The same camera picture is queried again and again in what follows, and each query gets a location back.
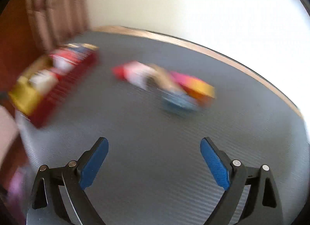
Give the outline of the beige long block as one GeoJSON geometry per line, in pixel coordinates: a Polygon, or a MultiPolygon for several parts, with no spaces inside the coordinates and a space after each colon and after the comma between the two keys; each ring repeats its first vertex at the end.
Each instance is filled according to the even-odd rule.
{"type": "Polygon", "coordinates": [[[150,64],[150,67],[154,69],[152,78],[160,89],[176,94],[186,94],[163,67],[157,66],[156,64],[150,64]]]}

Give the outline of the yellow striped cube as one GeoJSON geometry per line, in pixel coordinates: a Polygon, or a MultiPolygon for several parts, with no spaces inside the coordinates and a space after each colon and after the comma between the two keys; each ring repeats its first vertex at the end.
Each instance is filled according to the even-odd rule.
{"type": "Polygon", "coordinates": [[[200,106],[208,106],[216,99],[214,87],[199,79],[190,80],[184,89],[200,106]]]}

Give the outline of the red gold tin tray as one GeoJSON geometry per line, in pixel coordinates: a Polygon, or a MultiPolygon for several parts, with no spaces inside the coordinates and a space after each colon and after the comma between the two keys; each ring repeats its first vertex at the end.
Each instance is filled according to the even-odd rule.
{"type": "Polygon", "coordinates": [[[12,105],[42,127],[97,60],[98,47],[85,43],[65,44],[39,57],[9,91],[12,105]]]}

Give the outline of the pink eraser block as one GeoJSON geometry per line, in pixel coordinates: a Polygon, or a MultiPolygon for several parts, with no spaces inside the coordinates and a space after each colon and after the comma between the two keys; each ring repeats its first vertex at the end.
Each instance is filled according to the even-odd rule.
{"type": "Polygon", "coordinates": [[[170,75],[176,83],[178,83],[180,86],[186,87],[186,88],[193,87],[198,80],[196,77],[193,77],[190,75],[185,75],[183,73],[179,73],[179,72],[175,72],[175,71],[171,71],[170,75]]]}

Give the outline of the grey honeycomb table mat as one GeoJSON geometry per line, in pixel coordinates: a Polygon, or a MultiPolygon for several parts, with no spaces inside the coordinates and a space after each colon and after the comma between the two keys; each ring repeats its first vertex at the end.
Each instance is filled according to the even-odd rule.
{"type": "Polygon", "coordinates": [[[203,224],[221,198],[201,153],[210,137],[246,166],[270,167],[285,224],[309,192],[309,143],[303,119],[271,89],[207,55],[147,38],[88,32],[75,42],[99,48],[99,62],[73,88],[45,126],[16,121],[34,172],[66,165],[99,137],[109,152],[86,193],[106,224],[203,224]],[[156,88],[114,78],[111,68],[136,60],[195,76],[216,99],[193,114],[162,107],[156,88]]]}

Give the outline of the red flat block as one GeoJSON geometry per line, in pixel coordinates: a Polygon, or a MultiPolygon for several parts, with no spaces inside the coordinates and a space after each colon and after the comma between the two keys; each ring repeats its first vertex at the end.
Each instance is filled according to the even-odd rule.
{"type": "Polygon", "coordinates": [[[126,77],[126,64],[112,68],[112,74],[118,80],[127,80],[126,77]]]}

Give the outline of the white eraser block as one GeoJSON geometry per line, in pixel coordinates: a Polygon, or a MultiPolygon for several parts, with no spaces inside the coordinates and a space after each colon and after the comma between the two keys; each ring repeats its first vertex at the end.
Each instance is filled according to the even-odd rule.
{"type": "Polygon", "coordinates": [[[124,66],[125,79],[130,84],[143,90],[147,90],[147,80],[155,73],[154,68],[137,61],[129,62],[124,66]]]}

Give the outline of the beige tufted sofa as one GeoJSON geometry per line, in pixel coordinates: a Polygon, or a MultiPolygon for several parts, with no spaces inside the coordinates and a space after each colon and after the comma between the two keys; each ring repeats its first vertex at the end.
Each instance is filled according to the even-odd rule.
{"type": "Polygon", "coordinates": [[[49,52],[89,29],[86,0],[26,0],[37,47],[49,52]]]}

